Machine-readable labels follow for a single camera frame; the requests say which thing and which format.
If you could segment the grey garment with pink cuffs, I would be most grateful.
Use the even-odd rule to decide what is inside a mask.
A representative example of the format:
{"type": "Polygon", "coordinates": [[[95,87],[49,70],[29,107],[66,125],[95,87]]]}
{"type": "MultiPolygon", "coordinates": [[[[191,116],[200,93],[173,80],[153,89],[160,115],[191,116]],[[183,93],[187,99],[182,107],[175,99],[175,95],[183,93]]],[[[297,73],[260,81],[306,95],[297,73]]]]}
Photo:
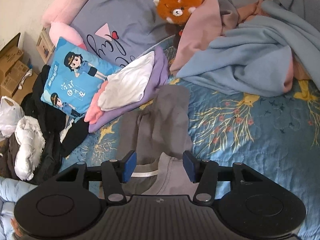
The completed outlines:
{"type": "Polygon", "coordinates": [[[122,185],[127,196],[193,197],[197,185],[190,182],[182,163],[183,152],[193,147],[188,134],[189,99],[188,88],[164,85],[152,104],[123,115],[116,159],[122,159],[130,150],[137,154],[133,176],[122,185]]]}

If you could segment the blue cartoon police cushion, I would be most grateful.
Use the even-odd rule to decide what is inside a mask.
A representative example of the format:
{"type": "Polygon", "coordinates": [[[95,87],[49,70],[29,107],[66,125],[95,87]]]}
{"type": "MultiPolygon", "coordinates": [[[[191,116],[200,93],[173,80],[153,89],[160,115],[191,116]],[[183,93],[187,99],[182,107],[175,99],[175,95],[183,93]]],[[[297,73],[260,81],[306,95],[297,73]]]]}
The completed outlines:
{"type": "Polygon", "coordinates": [[[101,85],[120,70],[60,37],[41,100],[75,120],[81,119],[101,85]]]}

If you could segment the white plastic bag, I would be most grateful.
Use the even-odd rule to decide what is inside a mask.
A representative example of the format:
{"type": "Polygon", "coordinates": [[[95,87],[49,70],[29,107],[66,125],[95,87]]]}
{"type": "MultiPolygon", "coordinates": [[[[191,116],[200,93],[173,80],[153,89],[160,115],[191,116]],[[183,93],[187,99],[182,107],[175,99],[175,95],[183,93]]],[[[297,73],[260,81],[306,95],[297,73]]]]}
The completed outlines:
{"type": "Polygon", "coordinates": [[[17,123],[24,117],[22,107],[7,96],[1,97],[0,130],[1,141],[15,132],[17,123]]]}

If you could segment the red panda plush toy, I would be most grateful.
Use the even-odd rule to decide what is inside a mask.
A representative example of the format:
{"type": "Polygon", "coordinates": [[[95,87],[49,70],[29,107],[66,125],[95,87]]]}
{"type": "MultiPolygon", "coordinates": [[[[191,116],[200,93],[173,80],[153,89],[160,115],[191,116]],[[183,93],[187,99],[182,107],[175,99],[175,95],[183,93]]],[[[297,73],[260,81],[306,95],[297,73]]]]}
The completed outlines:
{"type": "Polygon", "coordinates": [[[166,31],[175,35],[178,43],[184,26],[203,0],[153,0],[158,16],[167,22],[166,31]]]}

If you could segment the light blue padded jacket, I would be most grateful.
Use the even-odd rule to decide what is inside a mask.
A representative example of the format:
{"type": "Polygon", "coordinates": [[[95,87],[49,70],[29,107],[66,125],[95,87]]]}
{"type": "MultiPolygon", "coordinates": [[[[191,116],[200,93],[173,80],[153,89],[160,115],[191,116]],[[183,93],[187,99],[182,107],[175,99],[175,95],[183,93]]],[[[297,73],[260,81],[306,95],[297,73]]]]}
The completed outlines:
{"type": "Polygon", "coordinates": [[[11,220],[14,218],[14,208],[17,201],[37,186],[20,180],[1,177],[0,182],[0,212],[1,239],[16,239],[11,220]]]}

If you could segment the cardboard boxes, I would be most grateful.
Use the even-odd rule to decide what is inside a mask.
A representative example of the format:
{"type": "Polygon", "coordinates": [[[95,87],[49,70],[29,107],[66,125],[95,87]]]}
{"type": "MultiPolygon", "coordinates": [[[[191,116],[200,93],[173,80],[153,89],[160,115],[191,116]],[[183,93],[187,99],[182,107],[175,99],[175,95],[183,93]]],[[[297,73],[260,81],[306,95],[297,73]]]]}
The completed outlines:
{"type": "Polygon", "coordinates": [[[16,34],[1,49],[1,96],[7,96],[21,104],[32,92],[37,74],[24,64],[24,51],[18,48],[21,33],[16,34]]]}

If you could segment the white fluffy garment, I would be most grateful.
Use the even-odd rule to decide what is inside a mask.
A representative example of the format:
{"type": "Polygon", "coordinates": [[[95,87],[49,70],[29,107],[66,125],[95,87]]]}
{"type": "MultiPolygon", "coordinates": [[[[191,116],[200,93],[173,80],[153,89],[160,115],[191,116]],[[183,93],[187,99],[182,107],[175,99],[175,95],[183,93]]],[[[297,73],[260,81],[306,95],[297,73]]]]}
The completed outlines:
{"type": "Polygon", "coordinates": [[[32,180],[46,143],[38,120],[25,115],[17,123],[15,138],[19,145],[14,166],[16,176],[20,180],[32,180]]]}

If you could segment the light blue garment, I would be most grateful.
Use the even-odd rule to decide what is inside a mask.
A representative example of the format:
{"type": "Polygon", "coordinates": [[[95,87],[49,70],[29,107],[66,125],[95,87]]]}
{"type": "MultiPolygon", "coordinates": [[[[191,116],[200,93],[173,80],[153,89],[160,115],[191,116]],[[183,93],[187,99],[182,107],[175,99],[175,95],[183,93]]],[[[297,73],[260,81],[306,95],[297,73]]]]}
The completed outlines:
{"type": "Polygon", "coordinates": [[[255,16],[214,39],[177,77],[229,95],[279,96],[292,88],[296,56],[319,86],[319,31],[272,1],[264,1],[262,9],[266,16],[255,16]]]}

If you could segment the large pink plush toy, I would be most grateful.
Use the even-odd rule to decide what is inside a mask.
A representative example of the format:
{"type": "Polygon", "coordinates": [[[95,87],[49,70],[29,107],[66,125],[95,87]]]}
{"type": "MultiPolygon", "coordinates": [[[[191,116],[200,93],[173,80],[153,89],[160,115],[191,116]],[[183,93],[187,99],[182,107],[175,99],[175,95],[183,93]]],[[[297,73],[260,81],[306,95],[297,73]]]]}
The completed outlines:
{"type": "Polygon", "coordinates": [[[87,3],[88,0],[55,0],[45,10],[41,23],[49,28],[49,37],[53,45],[59,38],[64,38],[71,44],[86,49],[83,38],[78,31],[71,27],[71,22],[87,3]]]}

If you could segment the folded purple garment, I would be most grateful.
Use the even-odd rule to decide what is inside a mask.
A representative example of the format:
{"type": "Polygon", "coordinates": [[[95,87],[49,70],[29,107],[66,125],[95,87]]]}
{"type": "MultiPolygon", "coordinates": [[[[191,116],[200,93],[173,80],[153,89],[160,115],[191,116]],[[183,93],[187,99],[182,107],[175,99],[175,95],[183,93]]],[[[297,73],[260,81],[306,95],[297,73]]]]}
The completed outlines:
{"type": "Polygon", "coordinates": [[[96,132],[115,118],[147,103],[156,96],[160,87],[167,83],[169,76],[168,59],[160,46],[157,46],[153,52],[155,53],[154,66],[148,84],[144,90],[144,96],[142,99],[139,102],[104,112],[95,124],[89,124],[89,133],[96,132]]]}

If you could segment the folded white garment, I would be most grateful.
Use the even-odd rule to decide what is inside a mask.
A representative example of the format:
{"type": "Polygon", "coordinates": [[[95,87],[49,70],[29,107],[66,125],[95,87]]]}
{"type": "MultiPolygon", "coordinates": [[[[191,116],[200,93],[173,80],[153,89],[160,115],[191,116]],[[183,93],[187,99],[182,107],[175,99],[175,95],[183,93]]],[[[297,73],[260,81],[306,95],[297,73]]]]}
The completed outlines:
{"type": "Polygon", "coordinates": [[[139,102],[144,96],[154,61],[155,52],[151,51],[135,59],[116,74],[109,75],[108,84],[98,99],[101,110],[111,111],[139,102]]]}

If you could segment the grey printed sofa cover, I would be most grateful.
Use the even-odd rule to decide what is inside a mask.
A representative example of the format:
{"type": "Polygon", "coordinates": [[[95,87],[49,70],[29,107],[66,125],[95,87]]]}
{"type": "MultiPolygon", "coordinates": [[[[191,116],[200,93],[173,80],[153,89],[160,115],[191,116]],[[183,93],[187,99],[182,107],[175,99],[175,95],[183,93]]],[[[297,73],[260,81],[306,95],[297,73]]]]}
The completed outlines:
{"type": "MultiPolygon", "coordinates": [[[[274,0],[319,28],[319,0],[274,0]]],[[[124,67],[167,38],[153,0],[88,0],[73,22],[87,50],[124,67]]]]}

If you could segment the black clothes pile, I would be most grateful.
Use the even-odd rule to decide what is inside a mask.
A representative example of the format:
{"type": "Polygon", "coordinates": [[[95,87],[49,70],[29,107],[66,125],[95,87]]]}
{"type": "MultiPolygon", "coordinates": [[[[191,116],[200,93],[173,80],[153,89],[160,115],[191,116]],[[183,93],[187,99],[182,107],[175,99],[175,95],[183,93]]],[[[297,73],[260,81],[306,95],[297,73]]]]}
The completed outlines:
{"type": "Polygon", "coordinates": [[[41,101],[49,70],[48,65],[42,68],[32,92],[27,94],[21,103],[25,114],[38,120],[45,139],[40,164],[34,171],[33,179],[29,181],[34,185],[39,185],[56,175],[62,165],[62,159],[69,156],[88,135],[88,123],[82,118],[73,122],[64,139],[60,140],[60,132],[65,129],[67,115],[41,101]]]}

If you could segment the folded coral pink garment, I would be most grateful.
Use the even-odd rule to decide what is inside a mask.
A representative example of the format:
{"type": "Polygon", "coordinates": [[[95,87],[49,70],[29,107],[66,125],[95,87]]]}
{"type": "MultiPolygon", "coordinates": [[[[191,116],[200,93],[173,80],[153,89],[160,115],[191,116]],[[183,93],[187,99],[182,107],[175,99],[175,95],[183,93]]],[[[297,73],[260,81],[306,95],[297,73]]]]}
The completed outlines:
{"type": "Polygon", "coordinates": [[[89,124],[95,124],[98,121],[98,119],[103,115],[104,112],[98,106],[98,99],[102,92],[105,90],[107,84],[108,81],[103,82],[99,90],[93,96],[91,104],[85,115],[84,122],[88,122],[89,124]]]}

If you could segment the pink cloth under plush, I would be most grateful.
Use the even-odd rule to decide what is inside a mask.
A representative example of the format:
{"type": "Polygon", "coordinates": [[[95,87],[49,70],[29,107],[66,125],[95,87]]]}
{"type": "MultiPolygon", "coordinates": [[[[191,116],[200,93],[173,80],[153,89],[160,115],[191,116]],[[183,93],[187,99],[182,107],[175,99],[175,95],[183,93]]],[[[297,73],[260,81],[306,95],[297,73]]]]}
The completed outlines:
{"type": "Polygon", "coordinates": [[[177,75],[179,70],[209,43],[222,33],[219,0],[204,0],[191,14],[177,47],[177,53],[170,66],[170,72],[177,75]]]}

